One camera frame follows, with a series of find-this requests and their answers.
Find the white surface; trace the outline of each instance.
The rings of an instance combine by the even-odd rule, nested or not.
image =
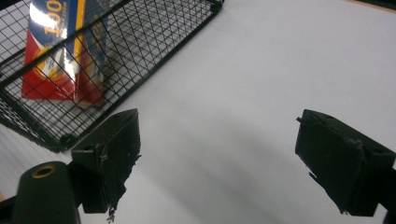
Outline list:
[[[354,1],[226,0],[118,111],[138,108],[142,155],[117,223],[382,223],[340,215],[294,154],[305,108],[396,148],[396,13]],[[0,191],[68,161],[0,128]],[[82,223],[106,223],[83,215]]]

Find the wire basket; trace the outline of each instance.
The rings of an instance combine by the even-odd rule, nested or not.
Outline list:
[[[30,0],[0,3],[0,121],[40,146],[59,152],[91,132],[158,70],[218,14],[223,0],[110,0],[101,15],[25,64],[30,3]],[[58,62],[59,52],[75,58],[84,55],[90,63],[97,63],[89,51],[92,46],[84,42],[83,36],[96,38],[98,27],[104,27],[106,33],[105,39],[93,39],[91,43],[100,48],[104,62],[103,66],[96,66],[103,76],[93,90],[102,94],[98,102],[84,106],[84,99],[72,99],[65,92],[64,96],[70,97],[67,101],[46,95],[42,99],[22,96],[23,85],[41,94],[38,90],[41,87],[29,83],[24,76],[33,69],[42,69],[43,62]],[[70,43],[81,44],[79,55],[67,50]],[[80,72],[86,73],[88,68],[79,65]],[[71,76],[69,70],[62,69]],[[45,79],[55,83],[50,77]]]

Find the brass ring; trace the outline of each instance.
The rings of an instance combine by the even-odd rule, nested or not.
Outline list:
[[[54,165],[46,165],[37,168],[33,173],[32,177],[35,179],[43,178],[55,173],[56,167]]]

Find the black wire basket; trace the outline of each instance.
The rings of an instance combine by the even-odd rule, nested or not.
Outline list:
[[[0,3],[1,123],[49,150],[69,149],[214,18],[222,4],[223,0],[109,0],[100,15],[92,15],[81,28],[46,46],[43,53],[37,53],[27,63],[31,1],[3,0]],[[91,9],[85,10],[88,15]],[[102,38],[98,38],[98,29],[103,32],[99,35]],[[80,45],[79,54],[71,52],[68,47],[71,44]],[[100,59],[91,54],[93,47],[101,51]],[[85,82],[76,82],[70,68],[60,63],[60,55],[65,60],[76,59],[73,65],[78,66],[80,76],[95,68],[102,79],[95,82],[85,76],[90,85],[93,83],[93,88],[85,90]],[[68,85],[74,85],[73,94],[76,91],[84,94],[75,97],[66,92],[65,82],[60,84],[45,73],[43,63],[56,63],[57,69],[71,80]],[[48,90],[44,84],[31,83],[26,77],[33,70],[45,74],[43,83],[56,87],[58,93],[43,93]],[[100,97],[92,97],[97,92]],[[26,97],[30,93],[35,95],[34,99]],[[64,99],[51,94],[61,94]],[[85,103],[87,98],[91,99],[90,104]]]

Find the package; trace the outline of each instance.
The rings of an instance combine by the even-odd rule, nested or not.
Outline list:
[[[23,75],[23,98],[72,101],[80,106],[101,104],[106,20],[50,55],[48,50],[107,9],[108,0],[32,0],[25,64],[42,54],[47,56]]]

